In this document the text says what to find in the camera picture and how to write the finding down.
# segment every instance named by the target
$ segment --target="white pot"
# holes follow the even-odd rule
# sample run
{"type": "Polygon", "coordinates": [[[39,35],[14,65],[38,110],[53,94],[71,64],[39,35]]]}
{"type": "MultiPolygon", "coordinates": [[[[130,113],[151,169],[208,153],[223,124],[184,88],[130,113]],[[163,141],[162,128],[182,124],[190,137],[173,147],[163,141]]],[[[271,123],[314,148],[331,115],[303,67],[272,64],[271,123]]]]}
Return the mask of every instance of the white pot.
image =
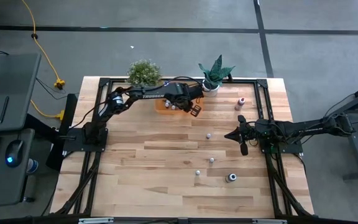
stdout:
{"type": "Polygon", "coordinates": [[[204,82],[205,82],[205,80],[203,80],[203,90],[204,90],[203,94],[204,94],[204,96],[205,97],[214,97],[214,96],[216,96],[218,94],[218,89],[219,89],[220,86],[216,87],[213,90],[210,90],[209,88],[205,87],[204,82]]]}

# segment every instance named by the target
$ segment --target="succulent plant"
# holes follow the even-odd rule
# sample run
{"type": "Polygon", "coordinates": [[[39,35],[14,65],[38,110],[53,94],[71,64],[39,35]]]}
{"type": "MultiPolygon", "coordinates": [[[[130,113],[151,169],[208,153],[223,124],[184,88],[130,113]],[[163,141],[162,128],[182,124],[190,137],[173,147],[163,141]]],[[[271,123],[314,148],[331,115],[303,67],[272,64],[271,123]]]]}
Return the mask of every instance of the succulent plant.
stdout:
{"type": "Polygon", "coordinates": [[[161,79],[160,67],[150,60],[131,63],[127,75],[129,76],[127,81],[133,86],[155,86],[161,79]]]}
{"type": "Polygon", "coordinates": [[[227,77],[235,67],[233,66],[231,68],[222,68],[222,55],[220,55],[219,58],[215,61],[210,71],[205,69],[202,64],[199,63],[198,65],[200,66],[200,69],[204,71],[205,87],[209,88],[210,90],[213,90],[218,86],[222,86],[223,78],[227,77]]]}

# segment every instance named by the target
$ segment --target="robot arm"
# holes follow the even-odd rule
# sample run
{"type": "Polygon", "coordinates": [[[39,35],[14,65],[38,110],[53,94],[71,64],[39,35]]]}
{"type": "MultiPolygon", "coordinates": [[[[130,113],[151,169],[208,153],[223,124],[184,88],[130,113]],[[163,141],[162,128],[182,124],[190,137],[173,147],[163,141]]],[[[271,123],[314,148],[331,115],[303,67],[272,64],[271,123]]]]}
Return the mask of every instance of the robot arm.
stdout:
{"type": "Polygon", "coordinates": [[[106,104],[99,116],[92,122],[87,122],[82,128],[84,144],[97,144],[99,131],[106,127],[108,120],[115,114],[128,110],[137,100],[165,98],[177,108],[198,116],[201,107],[193,106],[192,100],[204,97],[201,85],[189,86],[186,83],[167,83],[162,86],[116,88],[108,95],[106,104]],[[122,95],[129,98],[124,102],[122,95]]]}
{"type": "Polygon", "coordinates": [[[299,123],[267,119],[247,122],[242,115],[238,116],[238,120],[240,125],[224,137],[240,143],[243,156],[248,155],[246,141],[252,139],[268,139],[273,144],[294,144],[302,137],[315,134],[347,137],[355,132],[348,117],[344,114],[334,114],[322,119],[299,123]]]}

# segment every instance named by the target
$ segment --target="wooden tabletop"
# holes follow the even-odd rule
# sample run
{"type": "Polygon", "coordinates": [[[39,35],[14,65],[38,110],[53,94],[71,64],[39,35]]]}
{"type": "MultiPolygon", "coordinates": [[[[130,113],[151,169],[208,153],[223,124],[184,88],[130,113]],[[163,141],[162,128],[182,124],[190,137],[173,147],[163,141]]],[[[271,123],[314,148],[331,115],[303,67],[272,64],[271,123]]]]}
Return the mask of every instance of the wooden tabletop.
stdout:
{"type": "MultiPolygon", "coordinates": [[[[99,78],[84,77],[73,124],[94,106],[99,78]]],[[[275,119],[291,121],[283,79],[267,81],[275,119]]],[[[117,83],[113,89],[117,86],[127,84],[117,83]]],[[[262,90],[260,93],[267,114],[262,90]]],[[[239,144],[224,138],[238,125],[239,114],[248,121],[258,118],[252,85],[224,84],[216,97],[203,99],[197,118],[159,114],[154,100],[139,100],[113,116],[108,122],[108,145],[102,153],[92,216],[274,217],[259,147],[248,145],[249,155],[242,156],[239,144]],[[245,97],[246,104],[235,111],[239,97],[245,97]],[[237,174],[237,180],[228,184],[224,178],[230,173],[237,174]]],[[[75,152],[63,161],[51,212],[61,208],[76,189],[83,157],[83,152],[75,152]]],[[[301,162],[284,154],[283,164],[289,189],[313,213],[301,162]]],[[[278,194],[284,211],[281,191],[278,194]]]]}

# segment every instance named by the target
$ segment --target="gray floor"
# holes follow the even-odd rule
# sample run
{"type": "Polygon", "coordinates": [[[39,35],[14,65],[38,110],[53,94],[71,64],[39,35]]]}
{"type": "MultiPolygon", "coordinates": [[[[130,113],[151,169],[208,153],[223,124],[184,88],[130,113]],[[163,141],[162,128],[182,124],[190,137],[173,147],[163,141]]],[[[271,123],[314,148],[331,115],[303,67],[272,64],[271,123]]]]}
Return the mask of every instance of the gray floor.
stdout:
{"type": "MultiPolygon", "coordinates": [[[[252,0],[28,0],[38,25],[114,27],[257,28],[252,0]]],[[[266,29],[358,30],[358,0],[260,0],[266,29]]],[[[0,24],[30,25],[20,0],[0,0],[0,24]]],[[[11,54],[39,52],[27,31],[0,30],[0,50],[11,54]]],[[[199,76],[197,63],[224,55],[237,65],[235,77],[266,77],[258,34],[138,32],[38,32],[40,43],[76,93],[85,75],[124,75],[129,64],[151,58],[165,75],[199,76]]],[[[318,119],[333,104],[358,90],[358,35],[268,35],[275,77],[285,79],[294,121],[318,119]]],[[[43,59],[38,77],[52,85],[54,74],[43,59]]],[[[55,101],[40,86],[33,100],[45,113],[56,114],[55,101]]],[[[30,113],[51,126],[53,119],[30,113]]],[[[347,139],[315,136],[305,146],[305,163],[315,213],[325,218],[358,221],[358,180],[342,176],[357,171],[347,139]]],[[[39,181],[54,183],[56,174],[39,181]]],[[[17,212],[0,208],[0,218],[40,215],[51,185],[37,187],[39,200],[17,212]]]]}

